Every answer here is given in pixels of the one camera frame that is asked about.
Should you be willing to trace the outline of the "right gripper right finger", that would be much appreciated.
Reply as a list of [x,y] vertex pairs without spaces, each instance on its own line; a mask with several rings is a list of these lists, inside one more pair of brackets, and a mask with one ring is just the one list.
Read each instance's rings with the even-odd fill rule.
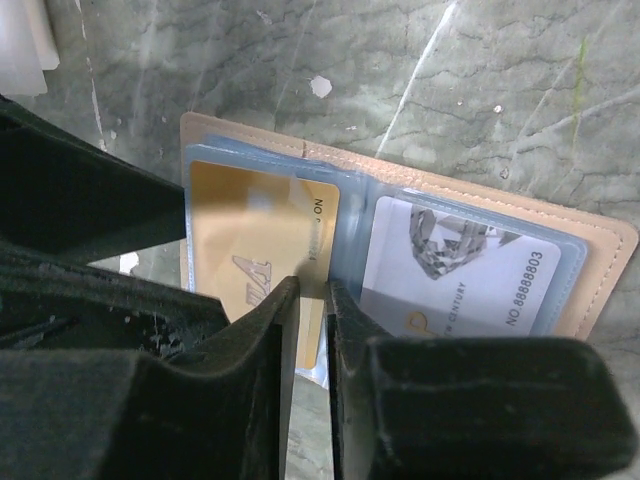
[[339,282],[325,311],[338,479],[600,479],[638,451],[584,342],[394,337]]

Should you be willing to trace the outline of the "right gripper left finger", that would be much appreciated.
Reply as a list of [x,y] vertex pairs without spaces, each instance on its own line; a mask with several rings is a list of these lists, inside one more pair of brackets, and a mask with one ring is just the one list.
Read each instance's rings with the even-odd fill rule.
[[5,479],[280,479],[300,285],[172,360],[134,350],[5,350]]

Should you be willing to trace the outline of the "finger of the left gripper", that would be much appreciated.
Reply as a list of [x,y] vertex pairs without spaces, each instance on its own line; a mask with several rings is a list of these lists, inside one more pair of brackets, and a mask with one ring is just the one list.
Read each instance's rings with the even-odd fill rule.
[[90,263],[181,240],[184,191],[1,100],[1,239]]
[[227,327],[221,302],[1,245],[1,347],[129,349],[159,358]]

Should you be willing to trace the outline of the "white diamond VIP card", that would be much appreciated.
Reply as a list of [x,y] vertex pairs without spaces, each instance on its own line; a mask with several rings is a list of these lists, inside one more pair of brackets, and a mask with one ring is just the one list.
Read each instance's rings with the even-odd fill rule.
[[546,240],[385,196],[360,307],[396,336],[527,336],[560,259]]

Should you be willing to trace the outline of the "white card tray box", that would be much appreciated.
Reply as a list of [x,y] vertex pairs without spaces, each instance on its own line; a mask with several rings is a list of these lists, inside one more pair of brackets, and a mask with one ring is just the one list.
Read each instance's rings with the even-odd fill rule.
[[1,0],[0,35],[1,94],[45,94],[44,72],[60,64],[46,2]]

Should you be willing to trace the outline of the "gold VIP card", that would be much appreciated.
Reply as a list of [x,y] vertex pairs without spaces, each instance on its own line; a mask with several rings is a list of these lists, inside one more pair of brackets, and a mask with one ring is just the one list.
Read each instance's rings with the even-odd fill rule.
[[316,364],[339,189],[331,184],[194,161],[190,245],[194,288],[221,300],[231,321],[287,276],[300,280],[296,365]]

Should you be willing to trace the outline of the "beige card holder wallet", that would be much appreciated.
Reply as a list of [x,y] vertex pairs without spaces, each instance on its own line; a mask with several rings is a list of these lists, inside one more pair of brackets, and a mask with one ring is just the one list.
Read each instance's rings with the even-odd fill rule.
[[237,320],[302,287],[298,371],[328,381],[338,281],[401,337],[586,338],[634,253],[630,224],[186,113],[185,282]]

